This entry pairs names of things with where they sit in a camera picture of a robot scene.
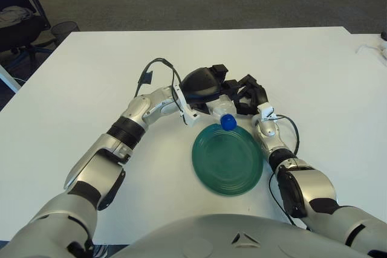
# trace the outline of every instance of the office chair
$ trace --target office chair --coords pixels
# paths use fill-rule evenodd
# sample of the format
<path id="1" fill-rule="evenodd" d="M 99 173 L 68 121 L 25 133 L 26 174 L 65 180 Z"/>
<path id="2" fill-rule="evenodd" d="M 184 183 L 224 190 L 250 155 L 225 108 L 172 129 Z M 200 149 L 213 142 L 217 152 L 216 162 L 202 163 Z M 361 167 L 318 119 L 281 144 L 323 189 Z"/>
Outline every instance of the office chair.
<path id="1" fill-rule="evenodd" d="M 6 66 L 7 69 L 18 65 L 28 56 L 30 57 L 32 66 L 35 66 L 36 53 L 50 54 L 53 52 L 53 50 L 48 50 L 44 47 L 51 44 L 54 40 L 39 45 L 31 44 L 42 31 L 48 30 L 51 27 L 39 0 L 32 0 L 32 2 L 34 5 L 32 5 L 30 0 L 0 0 L 0 10 L 15 5 L 28 8 L 34 13 L 34 16 L 30 19 L 26 19 L 10 27 L 0 28 L 0 53 L 9 50 L 13 53 L 20 51 L 20 55 Z"/>

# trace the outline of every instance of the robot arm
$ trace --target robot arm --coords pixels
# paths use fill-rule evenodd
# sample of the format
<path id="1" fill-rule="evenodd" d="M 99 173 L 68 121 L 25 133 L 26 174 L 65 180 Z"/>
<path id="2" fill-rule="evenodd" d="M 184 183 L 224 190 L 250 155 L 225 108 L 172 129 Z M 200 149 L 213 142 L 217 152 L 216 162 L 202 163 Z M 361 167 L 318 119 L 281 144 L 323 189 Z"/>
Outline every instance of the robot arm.
<path id="1" fill-rule="evenodd" d="M 387 255 L 387 224 L 363 210 L 339 206 L 330 180 L 299 159 L 281 140 L 269 103 L 252 118 L 254 136 L 278 180 L 285 211 L 311 231 L 372 257 Z"/>
<path id="2" fill-rule="evenodd" d="M 223 82 L 218 79 L 223 74 L 224 80 L 227 69 L 222 65 L 216 67 L 218 70 L 200 69 L 211 72 L 207 90 L 203 84 L 197 83 L 186 85 L 190 91 L 183 94 L 180 85 L 172 84 L 151 94 L 136 96 L 107 133 L 102 134 L 71 169 L 65 181 L 65 191 L 42 207 L 0 251 L 0 257 L 92 257 L 97 210 L 112 203 L 125 178 L 123 165 L 149 126 L 176 111 L 180 111 L 186 124 L 193 126 L 200 114 L 191 107 L 197 104 L 203 108 L 206 103 L 229 92 L 221 90 Z M 194 101 L 186 100 L 186 95 L 198 92 L 200 96 Z"/>

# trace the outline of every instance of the green plate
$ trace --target green plate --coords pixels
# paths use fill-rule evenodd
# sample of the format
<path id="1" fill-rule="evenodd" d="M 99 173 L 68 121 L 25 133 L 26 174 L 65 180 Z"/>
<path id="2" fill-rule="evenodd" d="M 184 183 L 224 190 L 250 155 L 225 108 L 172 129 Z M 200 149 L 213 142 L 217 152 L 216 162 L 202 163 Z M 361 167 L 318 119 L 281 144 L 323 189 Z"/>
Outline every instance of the green plate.
<path id="1" fill-rule="evenodd" d="M 254 188 L 263 169 L 262 151 L 253 137 L 239 126 L 225 131 L 218 124 L 208 126 L 197 136 L 192 163 L 204 185 L 226 196 Z"/>

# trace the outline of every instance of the robotic hand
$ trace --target robotic hand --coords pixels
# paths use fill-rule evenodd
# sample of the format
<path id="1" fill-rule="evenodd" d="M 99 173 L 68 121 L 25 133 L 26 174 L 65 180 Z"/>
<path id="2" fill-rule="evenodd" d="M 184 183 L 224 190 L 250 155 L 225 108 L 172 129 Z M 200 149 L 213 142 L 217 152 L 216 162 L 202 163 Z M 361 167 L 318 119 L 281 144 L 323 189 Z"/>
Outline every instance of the robotic hand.
<path id="1" fill-rule="evenodd" d="M 179 84 L 172 81 L 171 86 L 137 95 L 143 83 L 151 82 L 152 72 L 147 70 L 154 62 L 170 67 L 173 80 L 176 75 Z M 176 222 L 117 257 L 184 254 L 190 258 L 209 257 L 215 252 L 222 257 L 326 257 L 326 253 L 318 253 L 327 248 L 340 257 L 364 257 L 360 253 L 386 257 L 387 225 L 358 208 L 338 206 L 329 179 L 298 159 L 282 142 L 264 88 L 250 75 L 239 82 L 225 81 L 226 72 L 224 65 L 215 65 L 197 69 L 181 81 L 168 61 L 149 63 L 138 81 L 135 98 L 71 169 L 65 191 L 43 206 L 0 251 L 0 257 L 92 257 L 97 210 L 112 203 L 125 178 L 123 165 L 149 126 L 177 111 L 189 126 L 202 114 L 210 114 L 226 130 L 236 126 L 236 113 L 254 115 L 254 136 L 277 177 L 285 211 L 301 218 L 314 233 L 259 217 L 212 215 Z M 242 98 L 250 103 L 242 103 Z M 193 238 L 200 234 L 205 239 Z"/>

